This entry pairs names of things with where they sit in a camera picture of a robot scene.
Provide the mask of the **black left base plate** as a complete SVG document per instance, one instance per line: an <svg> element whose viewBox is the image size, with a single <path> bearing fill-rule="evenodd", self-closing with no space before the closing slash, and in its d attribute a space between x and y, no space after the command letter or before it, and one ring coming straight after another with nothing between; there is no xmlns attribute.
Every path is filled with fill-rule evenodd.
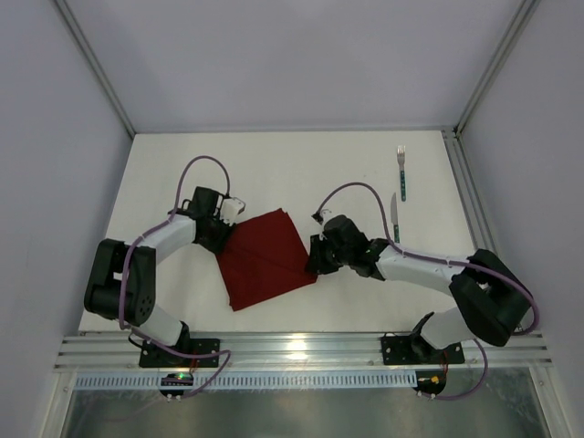
<svg viewBox="0 0 584 438"><path fill-rule="evenodd" d="M217 353L220 347L220 339L190 339L185 351L190 358L183 358L144 341L141 346L139 367L143 369L192 367L216 369L219 366Z"/></svg>

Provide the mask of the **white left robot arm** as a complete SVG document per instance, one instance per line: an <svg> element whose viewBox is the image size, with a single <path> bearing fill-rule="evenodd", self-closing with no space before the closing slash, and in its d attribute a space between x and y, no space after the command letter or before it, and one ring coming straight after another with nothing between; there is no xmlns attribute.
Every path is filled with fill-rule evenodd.
<svg viewBox="0 0 584 438"><path fill-rule="evenodd" d="M218 348L199 352L190 329L156 304L158 265L179 249L195 244L220 254L245 203L228 193L197 187L168 217L132 243L106 238L97 248L84 296L89 313L119 323L122 329L181 360L207 360Z"/></svg>

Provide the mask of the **aluminium right side rail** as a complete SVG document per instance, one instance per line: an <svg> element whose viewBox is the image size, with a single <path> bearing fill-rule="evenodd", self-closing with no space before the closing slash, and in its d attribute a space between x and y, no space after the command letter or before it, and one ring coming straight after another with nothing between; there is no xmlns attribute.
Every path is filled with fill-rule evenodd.
<svg viewBox="0 0 584 438"><path fill-rule="evenodd" d="M515 288L520 281L499 259L485 212L453 130L443 130L443 142L461 198L474 251L463 258L463 271L454 277L454 298L470 326L484 340L501 345L521 333L530 303Z"/></svg>

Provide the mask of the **dark red cloth napkin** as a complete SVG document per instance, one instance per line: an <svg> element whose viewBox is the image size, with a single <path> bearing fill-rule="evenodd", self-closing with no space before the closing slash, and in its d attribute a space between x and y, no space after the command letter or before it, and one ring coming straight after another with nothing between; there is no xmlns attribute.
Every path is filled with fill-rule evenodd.
<svg viewBox="0 0 584 438"><path fill-rule="evenodd" d="M308 252L282 209L238 224L216 260L234 311L317 281L306 271Z"/></svg>

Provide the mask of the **aluminium rail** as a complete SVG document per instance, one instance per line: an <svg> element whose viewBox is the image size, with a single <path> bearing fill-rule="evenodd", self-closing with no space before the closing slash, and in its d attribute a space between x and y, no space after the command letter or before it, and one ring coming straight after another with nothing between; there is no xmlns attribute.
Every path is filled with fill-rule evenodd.
<svg viewBox="0 0 584 438"><path fill-rule="evenodd" d="M454 298L470 326L484 340L501 345L521 333L530 303L515 288L520 281L499 259L485 212L453 130L443 130L443 142L461 198L474 251L463 258L463 271L454 277Z"/></svg>
<svg viewBox="0 0 584 438"><path fill-rule="evenodd" d="M365 370L385 366L393 347L375 332L244 333L201 332L196 339L218 339L231 351L230 370ZM488 366L550 367L548 347L539 333L513 337L503 348L484 345ZM83 332L62 340L54 370L136 370L139 350L121 332Z"/></svg>

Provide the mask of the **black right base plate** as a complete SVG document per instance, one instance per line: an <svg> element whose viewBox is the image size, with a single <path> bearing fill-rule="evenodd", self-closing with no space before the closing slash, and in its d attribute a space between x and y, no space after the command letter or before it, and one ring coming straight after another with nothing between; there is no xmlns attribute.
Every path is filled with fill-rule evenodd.
<svg viewBox="0 0 584 438"><path fill-rule="evenodd" d="M445 349L435 349L420 336L399 335L380 338L384 365L440 365L464 364L464 352L460 343Z"/></svg>

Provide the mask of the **corner frame post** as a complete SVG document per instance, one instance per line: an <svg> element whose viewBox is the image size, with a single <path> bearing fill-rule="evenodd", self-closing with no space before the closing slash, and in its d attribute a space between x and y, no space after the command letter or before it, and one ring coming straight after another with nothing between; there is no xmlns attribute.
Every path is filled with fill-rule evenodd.
<svg viewBox="0 0 584 438"><path fill-rule="evenodd" d="M484 72L464 106L460 119L454 128L457 137L460 137L464 133L476 111L485 99L487 92L494 85L498 75L512 54L519 38L527 28L539 5L539 0L523 0L519 3L509 24L506 26L503 35L498 41L494 53L489 58Z"/></svg>
<svg viewBox="0 0 584 438"><path fill-rule="evenodd" d="M57 14L62 20L63 25L70 34L74 45L87 64L90 73L96 80L99 88L108 101L111 109L117 116L120 124L133 140L137 131L135 130L127 111L123 108L118 93L110 82L110 79L101 65L95 51L93 50L88 38L86 37L79 21L77 20L73 9L65 0L52 0L52 6L56 9Z"/></svg>

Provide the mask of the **aluminium front rail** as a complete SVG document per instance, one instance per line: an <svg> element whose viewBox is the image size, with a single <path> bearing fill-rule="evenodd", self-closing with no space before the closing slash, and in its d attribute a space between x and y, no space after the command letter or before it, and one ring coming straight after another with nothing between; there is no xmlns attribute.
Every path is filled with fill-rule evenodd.
<svg viewBox="0 0 584 438"><path fill-rule="evenodd" d="M231 351L230 370L365 370L385 366L393 347L375 332L244 333L201 332L196 339L218 339ZM539 333L513 337L503 348L484 345L488 366L550 367L548 347ZM54 370L136 370L139 350L121 332L83 332L62 340Z"/></svg>

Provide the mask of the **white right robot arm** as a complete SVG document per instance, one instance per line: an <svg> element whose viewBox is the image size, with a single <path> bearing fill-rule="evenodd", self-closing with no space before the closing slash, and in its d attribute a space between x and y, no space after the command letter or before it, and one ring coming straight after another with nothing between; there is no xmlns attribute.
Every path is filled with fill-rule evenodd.
<svg viewBox="0 0 584 438"><path fill-rule="evenodd" d="M328 275L346 266L362 277L411 283L454 300L453 308L425 315L408 335L405 349L418 363L437 360L466 340L504 347L532 308L531 294L488 250L461 259L416 255L387 238L369 239L344 214L313 218L322 230L310 238L309 273Z"/></svg>

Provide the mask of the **left corner frame post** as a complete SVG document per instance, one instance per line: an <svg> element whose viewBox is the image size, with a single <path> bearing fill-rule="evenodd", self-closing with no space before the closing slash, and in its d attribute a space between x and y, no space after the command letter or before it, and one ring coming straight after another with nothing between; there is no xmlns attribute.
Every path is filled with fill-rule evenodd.
<svg viewBox="0 0 584 438"><path fill-rule="evenodd" d="M137 131L135 130L127 111L123 108L118 93L110 82L110 79L101 65L95 51L93 50L88 38L86 37L79 21L77 20L73 9L65 0L52 0L52 6L56 9L57 14L62 20L63 25L70 34L74 45L87 64L90 73L96 80L99 88L108 101L111 109L117 116L120 124L133 140Z"/></svg>

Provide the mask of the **right corner frame post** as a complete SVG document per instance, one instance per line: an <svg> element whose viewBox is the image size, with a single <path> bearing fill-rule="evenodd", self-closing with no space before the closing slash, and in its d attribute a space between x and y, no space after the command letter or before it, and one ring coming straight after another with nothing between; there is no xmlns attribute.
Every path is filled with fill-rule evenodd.
<svg viewBox="0 0 584 438"><path fill-rule="evenodd" d="M454 128L457 137L460 137L464 133L476 111L485 99L487 92L494 85L498 75L512 54L519 38L527 28L539 5L539 0L523 0L519 3L509 24L506 26L503 35L498 41L494 53L489 58L484 72L464 106L460 119Z"/></svg>

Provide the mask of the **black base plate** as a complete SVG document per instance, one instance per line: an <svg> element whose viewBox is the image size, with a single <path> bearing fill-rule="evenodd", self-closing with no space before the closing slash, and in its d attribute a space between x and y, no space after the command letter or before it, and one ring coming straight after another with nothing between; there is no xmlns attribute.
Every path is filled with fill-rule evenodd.
<svg viewBox="0 0 584 438"><path fill-rule="evenodd" d="M216 369L219 366L217 353L220 347L220 339L190 339L185 351L190 358L183 358L144 341L141 346L139 367L143 369L192 367Z"/></svg>
<svg viewBox="0 0 584 438"><path fill-rule="evenodd" d="M464 364L464 352L460 343L445 349L435 349L420 336L399 335L380 338L384 365L440 365Z"/></svg>

